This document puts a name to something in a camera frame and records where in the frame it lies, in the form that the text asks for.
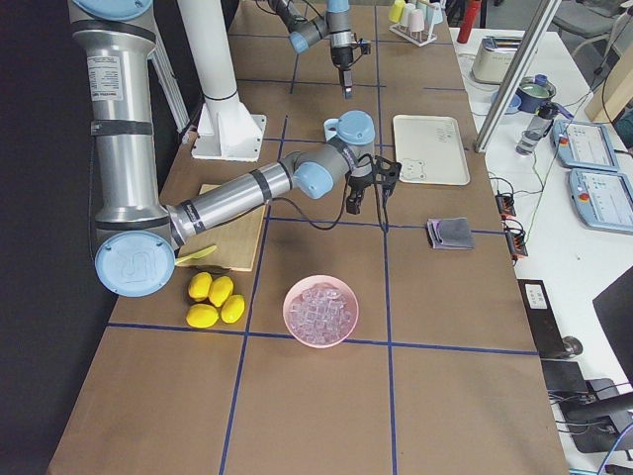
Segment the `transparent bottle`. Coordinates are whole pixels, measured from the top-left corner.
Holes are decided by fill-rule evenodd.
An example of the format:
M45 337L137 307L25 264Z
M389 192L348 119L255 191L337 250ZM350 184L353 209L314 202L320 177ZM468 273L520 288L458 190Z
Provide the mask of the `transparent bottle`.
M538 108L532 118L530 125L523 131L521 139L516 145L516 151L521 155L528 155L534 151L538 141L549 134L558 113L558 106L553 102L545 101L541 104L541 107Z

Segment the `lemon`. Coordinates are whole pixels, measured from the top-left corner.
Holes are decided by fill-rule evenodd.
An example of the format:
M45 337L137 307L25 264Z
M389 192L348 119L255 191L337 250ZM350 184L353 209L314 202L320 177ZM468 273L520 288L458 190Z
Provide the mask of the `lemon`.
M187 312L187 324L196 329L212 327L218 318L218 309L209 304L194 304Z
M230 277L223 275L214 280L209 288L209 300L216 307L221 307L226 299L233 293L233 281Z
M245 308L243 295L231 295L222 307L222 321L226 324L234 324L244 314Z
M209 288L213 278L209 272L199 272L191 278L189 282L189 297L196 302L202 302L209 296Z

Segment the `wooden cutting board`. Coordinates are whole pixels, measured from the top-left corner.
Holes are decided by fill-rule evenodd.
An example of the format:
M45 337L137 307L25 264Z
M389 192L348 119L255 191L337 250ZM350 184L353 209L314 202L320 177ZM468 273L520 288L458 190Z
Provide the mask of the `wooden cutting board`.
M220 185L203 185L200 193L218 186ZM212 244L218 248L200 259L189 259L178 265L181 267L215 265L231 270L251 271L265 212L266 207L261 206L232 223L190 237L180 248L179 256L192 254Z

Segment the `white table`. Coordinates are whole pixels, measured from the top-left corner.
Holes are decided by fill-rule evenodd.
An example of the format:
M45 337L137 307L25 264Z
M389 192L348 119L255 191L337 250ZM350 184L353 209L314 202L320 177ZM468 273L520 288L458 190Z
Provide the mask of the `white table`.
M464 85L469 95L471 110L478 129L490 109L491 97L496 87L478 84L469 76L475 54L483 36L522 36L523 32L503 30L473 30L465 45L456 42L458 29L451 29L451 36L458 54ZM556 102L575 103L588 94L589 88L571 59L563 42L556 33L547 33L528 75L546 74L557 87ZM588 118L584 112L585 101L569 107L578 121ZM505 115L486 152L488 170L505 178L514 190L537 191L540 183L532 170L534 158L522 156L514 147L531 120L531 116L519 112ZM625 149L613 128L609 127L615 148ZM543 139L536 148L536 170L545 177L552 163L554 148ZM617 155L621 171L633 178L633 159ZM514 267L520 279L541 279L551 301L552 310L562 335L577 337L585 352L576 358L586 379L611 378L615 383L626 381L600 326L592 300L617 277L633 265L633 236L590 230L577 216L567 182L568 171L556 160L551 167L540 204L539 195L515 195L517 219L528 230L533 220L527 242L529 257L519 259ZM500 183L501 191L508 191ZM630 390L627 386L621 392ZM579 453L567 434L561 440L570 467L595 471L603 454ZM616 452L612 463L631 466L623 452Z

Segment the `white toaster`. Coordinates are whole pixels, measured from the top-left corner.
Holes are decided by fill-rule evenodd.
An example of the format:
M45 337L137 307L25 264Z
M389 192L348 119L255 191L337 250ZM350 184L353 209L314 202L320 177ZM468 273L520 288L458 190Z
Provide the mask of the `white toaster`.
M483 37L473 63L473 78L500 84L520 44L521 38L517 37Z

